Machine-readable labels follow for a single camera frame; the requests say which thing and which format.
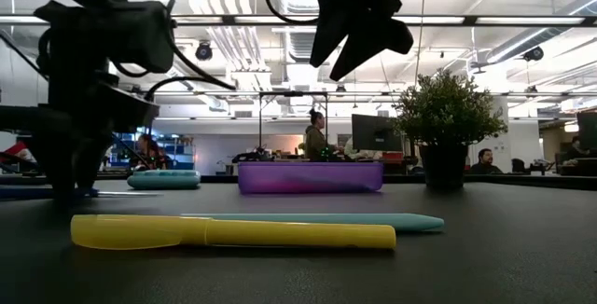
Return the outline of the black overhead light bar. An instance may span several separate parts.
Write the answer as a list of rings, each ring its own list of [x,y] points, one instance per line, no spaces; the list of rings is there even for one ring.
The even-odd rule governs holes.
[[[273,15],[172,15],[177,27],[211,26],[314,26],[305,16],[294,16],[289,23]],[[481,16],[481,15],[398,15],[408,26],[423,27],[520,27],[520,28],[597,28],[597,15],[586,16]]]

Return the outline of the blue-handled scissors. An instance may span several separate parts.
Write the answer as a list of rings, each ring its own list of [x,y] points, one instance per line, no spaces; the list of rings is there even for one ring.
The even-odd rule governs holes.
[[[71,197],[79,198],[101,198],[101,197],[158,197],[159,193],[147,192],[112,192],[100,191],[95,188],[78,188],[76,187]],[[39,199],[55,199],[59,197],[59,193],[55,192],[51,187],[1,187],[0,200],[39,200]]]

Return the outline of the teal calculator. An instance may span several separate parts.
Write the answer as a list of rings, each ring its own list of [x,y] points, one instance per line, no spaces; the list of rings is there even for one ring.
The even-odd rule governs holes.
[[[201,174],[192,170],[148,170],[127,178],[130,187],[144,190],[196,189],[200,182]]]

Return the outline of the person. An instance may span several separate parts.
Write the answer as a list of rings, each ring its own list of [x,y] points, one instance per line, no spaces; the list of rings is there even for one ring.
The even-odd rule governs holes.
[[[354,138],[348,139],[343,148],[343,153],[350,159],[381,159],[382,152],[376,150],[360,150],[354,146]]]
[[[478,152],[478,162],[472,165],[469,174],[501,174],[502,171],[493,164],[493,152],[489,148],[483,148]]]
[[[590,154],[588,149],[583,149],[580,144],[580,139],[578,136],[574,136],[570,145],[570,148],[566,152],[565,159],[580,159],[585,158]]]
[[[141,170],[167,170],[171,159],[165,154],[150,134],[142,134],[137,139],[139,155],[143,159],[138,166]]]
[[[304,154],[310,161],[326,161],[338,149],[327,142],[323,129],[326,120],[322,113],[313,108],[309,111],[311,124],[305,130]]]

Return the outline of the black computer monitor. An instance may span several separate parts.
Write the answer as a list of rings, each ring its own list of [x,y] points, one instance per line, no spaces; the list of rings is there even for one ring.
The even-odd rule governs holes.
[[[577,113],[576,120],[580,147],[588,150],[592,157],[597,157],[597,112]]]
[[[390,117],[352,115],[353,147],[357,150],[400,152],[403,150],[401,133]]]

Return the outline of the black metal stand frame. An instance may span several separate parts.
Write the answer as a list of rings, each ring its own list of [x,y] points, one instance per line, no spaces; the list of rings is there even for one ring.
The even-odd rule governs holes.
[[[322,96],[324,98],[324,105],[322,106],[325,110],[325,127],[327,128],[327,115],[328,115],[328,103],[329,103],[329,93],[326,91],[301,91],[301,90],[286,90],[286,91],[260,91],[258,93],[258,146],[263,147],[263,131],[262,131],[262,111],[265,106],[268,104],[263,104],[264,97],[270,97],[271,99],[275,99],[278,96],[283,96],[286,98],[294,98],[294,97],[304,97],[304,96]]]

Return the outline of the green potted plant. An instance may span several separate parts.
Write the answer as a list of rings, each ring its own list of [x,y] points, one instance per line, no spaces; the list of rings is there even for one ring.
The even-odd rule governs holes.
[[[396,111],[395,129],[418,146],[425,184],[435,190],[462,188],[468,148],[507,132],[490,92],[444,69],[417,75]]]

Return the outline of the yellow highlighter pen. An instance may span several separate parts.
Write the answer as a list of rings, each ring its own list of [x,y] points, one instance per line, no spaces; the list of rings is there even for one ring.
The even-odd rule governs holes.
[[[142,250],[178,245],[396,248],[395,230],[387,225],[78,214],[71,218],[70,233],[74,244],[104,250]]]

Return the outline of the teal pen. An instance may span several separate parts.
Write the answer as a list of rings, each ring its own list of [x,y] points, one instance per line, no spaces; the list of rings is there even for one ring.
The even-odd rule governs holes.
[[[421,232],[444,226],[442,218],[422,214],[182,214],[182,216],[241,221],[386,225],[398,232]]]

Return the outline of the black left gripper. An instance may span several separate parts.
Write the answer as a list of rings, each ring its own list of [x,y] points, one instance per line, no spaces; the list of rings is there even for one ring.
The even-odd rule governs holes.
[[[108,64],[133,63],[148,73],[171,69],[173,28],[156,1],[125,2],[107,8],[67,7],[50,1],[35,10],[49,28],[38,43],[38,65],[49,78],[49,107],[80,124],[108,125],[132,132],[147,126],[159,108],[118,88]],[[85,138],[76,160],[76,185],[92,189],[113,134]]]

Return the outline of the red background object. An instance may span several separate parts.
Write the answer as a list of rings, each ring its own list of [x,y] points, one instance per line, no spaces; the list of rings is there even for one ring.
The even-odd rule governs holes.
[[[0,151],[0,162],[11,161],[15,158],[28,162],[36,162],[36,159],[23,141],[18,141],[6,150]]]

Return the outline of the purple plastic pencil box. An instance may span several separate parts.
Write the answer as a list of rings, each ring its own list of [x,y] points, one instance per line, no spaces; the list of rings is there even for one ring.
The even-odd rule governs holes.
[[[242,162],[238,186],[243,194],[359,193],[383,185],[379,162]]]

